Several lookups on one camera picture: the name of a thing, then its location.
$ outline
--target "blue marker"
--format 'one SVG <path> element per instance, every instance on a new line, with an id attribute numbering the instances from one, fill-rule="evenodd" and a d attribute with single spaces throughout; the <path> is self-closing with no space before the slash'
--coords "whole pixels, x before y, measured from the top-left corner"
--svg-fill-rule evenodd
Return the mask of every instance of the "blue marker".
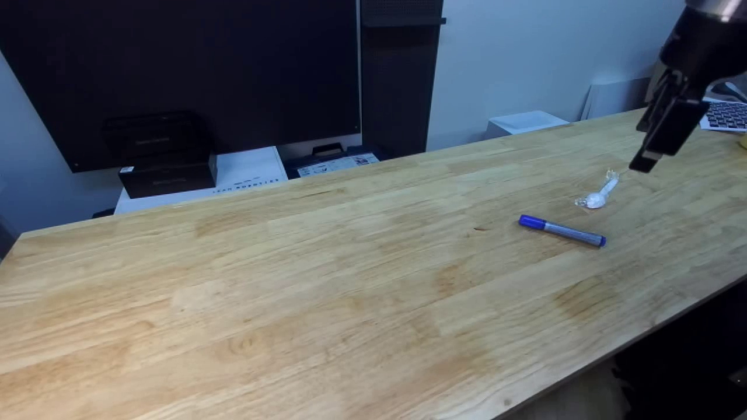
<path id="1" fill-rule="evenodd" d="M 579 229 L 572 229 L 572 226 L 565 226 L 565 224 L 555 224 L 555 223 L 546 223 L 546 220 L 539 220 L 539 218 L 531 218 L 531 216 L 521 216 L 517 224 L 525 226 L 525 229 L 531 229 L 531 231 L 548 231 L 548 234 L 555 234 L 555 236 L 563 236 L 563 238 L 572 238 L 572 240 L 585 243 L 590 247 L 605 247 L 605 243 L 607 243 L 607 238 L 599 236 L 599 234 L 579 231 Z"/>

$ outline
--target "wooden tabletop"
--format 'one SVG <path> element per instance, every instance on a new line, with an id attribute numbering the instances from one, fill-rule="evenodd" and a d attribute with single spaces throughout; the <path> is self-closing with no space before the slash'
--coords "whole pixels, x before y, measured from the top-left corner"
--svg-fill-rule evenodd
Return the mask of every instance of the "wooden tabletop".
<path id="1" fill-rule="evenodd" d="M 499 416 L 747 274 L 729 136 L 574 205 L 635 121 L 25 234 L 0 265 L 0 419 Z"/>

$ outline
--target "wooden table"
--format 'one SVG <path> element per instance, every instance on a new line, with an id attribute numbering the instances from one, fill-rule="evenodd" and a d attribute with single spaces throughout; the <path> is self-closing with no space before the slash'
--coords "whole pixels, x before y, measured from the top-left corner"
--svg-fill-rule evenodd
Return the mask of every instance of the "wooden table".
<path id="1" fill-rule="evenodd" d="M 0 267 L 0 419 L 499 416 L 747 274 L 733 139 L 574 208 L 635 119 L 25 234 Z"/>

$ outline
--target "gray wall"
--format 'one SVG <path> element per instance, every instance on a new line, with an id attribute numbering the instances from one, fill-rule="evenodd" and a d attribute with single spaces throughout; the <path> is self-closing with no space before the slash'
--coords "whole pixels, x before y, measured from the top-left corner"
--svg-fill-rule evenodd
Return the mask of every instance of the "gray wall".
<path id="1" fill-rule="evenodd" d="M 681 0 L 445 0 L 429 150 L 478 141 L 487 117 L 579 119 L 593 82 L 646 78 Z"/>
<path id="2" fill-rule="evenodd" d="M 89 220 L 119 197 L 115 174 L 73 175 L 0 56 L 0 220 L 8 236 Z"/>

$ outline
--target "black monitor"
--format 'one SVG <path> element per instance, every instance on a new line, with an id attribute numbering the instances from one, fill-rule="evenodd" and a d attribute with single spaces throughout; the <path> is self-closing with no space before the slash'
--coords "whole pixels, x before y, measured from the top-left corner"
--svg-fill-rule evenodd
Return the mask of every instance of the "black monitor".
<path id="1" fill-rule="evenodd" d="M 105 121 L 193 114 L 215 152 L 359 132 L 354 0 L 0 0 L 0 52 L 69 170 Z"/>

